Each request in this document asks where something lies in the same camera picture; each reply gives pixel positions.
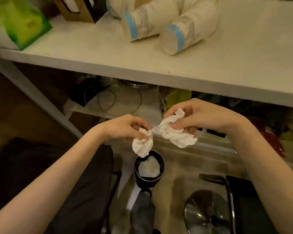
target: forearm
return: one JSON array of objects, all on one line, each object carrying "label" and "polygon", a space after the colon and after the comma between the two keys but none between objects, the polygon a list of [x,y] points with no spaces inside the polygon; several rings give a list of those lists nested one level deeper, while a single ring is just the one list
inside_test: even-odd
[{"label": "forearm", "polygon": [[250,122],[229,137],[278,232],[293,233],[293,170]]},{"label": "forearm", "polygon": [[0,210],[0,234],[43,233],[103,142],[97,128],[86,133]]}]

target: table leg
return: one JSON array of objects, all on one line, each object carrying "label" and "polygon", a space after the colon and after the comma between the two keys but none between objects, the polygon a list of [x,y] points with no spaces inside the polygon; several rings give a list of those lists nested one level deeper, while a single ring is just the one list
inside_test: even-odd
[{"label": "table leg", "polygon": [[0,59],[0,73],[77,138],[82,133],[10,61]]}]

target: white table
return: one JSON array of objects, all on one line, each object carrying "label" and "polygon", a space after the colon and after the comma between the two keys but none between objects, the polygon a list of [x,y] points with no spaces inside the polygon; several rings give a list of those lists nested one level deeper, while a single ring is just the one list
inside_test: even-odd
[{"label": "white table", "polygon": [[129,43],[119,20],[51,20],[53,30],[24,51],[0,49],[0,72],[77,137],[81,133],[10,62],[250,99],[293,107],[293,2],[220,0],[206,41],[175,55],[157,37]]}]

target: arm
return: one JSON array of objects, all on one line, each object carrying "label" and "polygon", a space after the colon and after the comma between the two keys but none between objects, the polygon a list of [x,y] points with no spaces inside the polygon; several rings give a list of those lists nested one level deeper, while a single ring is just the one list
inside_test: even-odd
[{"label": "arm", "polygon": [[43,233],[98,147],[110,138],[147,138],[135,130],[139,125],[151,129],[143,119],[131,115],[103,122],[90,129],[58,161],[0,210],[0,234]]},{"label": "arm", "polygon": [[278,232],[293,233],[293,170],[273,150],[249,120],[199,99],[173,106],[165,118],[181,108],[186,112],[172,128],[207,128],[226,133],[246,165],[254,187]]}]

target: black cup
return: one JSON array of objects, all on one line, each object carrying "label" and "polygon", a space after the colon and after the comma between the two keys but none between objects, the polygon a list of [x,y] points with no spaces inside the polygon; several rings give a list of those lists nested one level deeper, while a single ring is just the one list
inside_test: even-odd
[{"label": "black cup", "polygon": [[[138,168],[140,166],[140,163],[143,161],[146,161],[149,156],[155,157],[155,159],[160,164],[160,174],[157,177],[141,177],[139,175]],[[162,158],[162,156],[158,152],[156,152],[154,150],[151,150],[149,152],[149,155],[144,158],[137,157],[136,162],[135,162],[135,175],[136,175],[137,185],[141,189],[148,189],[148,188],[154,187],[155,184],[158,183],[158,181],[160,180],[160,178],[164,174],[164,168],[165,168],[164,159]]]}]

